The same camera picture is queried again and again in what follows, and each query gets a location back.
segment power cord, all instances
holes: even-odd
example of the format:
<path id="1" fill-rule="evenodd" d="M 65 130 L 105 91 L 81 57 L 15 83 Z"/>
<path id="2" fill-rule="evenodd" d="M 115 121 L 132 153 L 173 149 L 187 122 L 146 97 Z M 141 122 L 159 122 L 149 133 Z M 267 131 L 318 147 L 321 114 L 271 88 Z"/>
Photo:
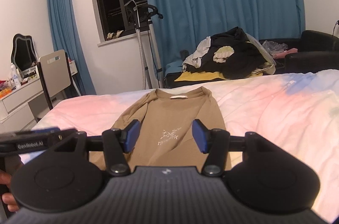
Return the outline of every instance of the power cord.
<path id="1" fill-rule="evenodd" d="M 148 34 L 148 36 L 149 36 L 149 42 L 150 42 L 150 31 L 149 31 L 149 30 L 147 31 L 147 34 Z M 152 51 L 152 45 L 151 45 L 151 43 L 150 43 L 150 52 L 151 52 L 151 54 L 152 54 L 153 64 L 154 64 L 154 67 L 155 67 L 155 71 L 156 71 L 156 73 L 157 73 L 157 82 L 158 82 L 158 86 L 159 86 L 159 88 L 160 88 L 159 77 L 158 77 L 158 71 L 157 71 L 157 65 L 155 64 L 155 60 L 154 60 L 154 56 L 153 56 L 153 51 Z"/>
<path id="2" fill-rule="evenodd" d="M 333 34 L 332 34 L 332 38 L 334 36 L 334 30 L 336 29 L 336 26 L 339 25 L 339 20 L 336 22 L 336 24 L 334 25 L 334 28 L 333 28 Z"/>

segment bedspread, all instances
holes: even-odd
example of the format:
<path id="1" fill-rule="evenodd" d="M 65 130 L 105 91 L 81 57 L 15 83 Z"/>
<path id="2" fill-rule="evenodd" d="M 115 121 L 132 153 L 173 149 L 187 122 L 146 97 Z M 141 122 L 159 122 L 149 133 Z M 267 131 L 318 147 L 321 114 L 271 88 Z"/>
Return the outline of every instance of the bedspread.
<path id="1" fill-rule="evenodd" d="M 311 166 L 321 181 L 313 210 L 328 222 L 339 214 L 339 70 L 282 74 L 165 89 L 179 94 L 204 86 L 218 102 L 227 130 L 255 131 Z M 82 96 L 60 102 L 35 128 L 75 127 L 101 135 L 150 90 Z"/>

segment brown shirt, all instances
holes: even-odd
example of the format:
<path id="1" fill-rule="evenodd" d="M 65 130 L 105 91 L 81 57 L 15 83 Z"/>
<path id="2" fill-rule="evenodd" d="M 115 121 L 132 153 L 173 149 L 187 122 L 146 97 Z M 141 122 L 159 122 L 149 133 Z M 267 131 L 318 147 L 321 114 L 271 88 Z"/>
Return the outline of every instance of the brown shirt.
<path id="1" fill-rule="evenodd" d="M 154 90 L 129 107 L 113 128 L 125 128 L 133 119 L 141 122 L 134 150 L 127 156 L 135 166 L 197 166 L 199 171 L 207 157 L 192 135 L 192 121 L 200 119 L 208 128 L 225 129 L 225 123 L 211 91 L 204 87 L 173 95 Z M 104 168 L 102 154 L 91 154 L 90 161 Z M 228 157 L 227 169 L 231 168 Z"/>

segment white desk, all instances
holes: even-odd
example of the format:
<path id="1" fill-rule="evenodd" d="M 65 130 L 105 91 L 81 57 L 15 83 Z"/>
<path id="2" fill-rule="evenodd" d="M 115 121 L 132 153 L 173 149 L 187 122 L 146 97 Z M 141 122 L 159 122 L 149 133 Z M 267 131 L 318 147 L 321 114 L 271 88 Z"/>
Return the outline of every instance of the white desk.
<path id="1" fill-rule="evenodd" d="M 78 72 L 74 61 L 69 63 L 69 68 L 71 75 L 75 75 Z M 30 130 L 36 125 L 34 110 L 32 110 L 29 105 L 34 99 L 45 100 L 40 78 L 30 80 L 19 89 L 1 98 L 0 133 Z"/>

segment screw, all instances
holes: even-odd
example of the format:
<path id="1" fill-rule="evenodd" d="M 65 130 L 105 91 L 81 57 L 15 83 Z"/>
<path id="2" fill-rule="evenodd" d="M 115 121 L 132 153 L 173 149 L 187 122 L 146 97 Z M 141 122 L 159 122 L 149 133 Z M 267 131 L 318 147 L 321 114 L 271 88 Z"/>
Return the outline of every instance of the screw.
<path id="1" fill-rule="evenodd" d="M 218 174 L 220 171 L 220 168 L 216 165 L 208 165 L 204 167 L 204 172 L 210 175 Z"/>
<path id="2" fill-rule="evenodd" d="M 128 167 L 124 164 L 116 164 L 111 166 L 111 171 L 114 173 L 124 173 L 128 170 Z"/>

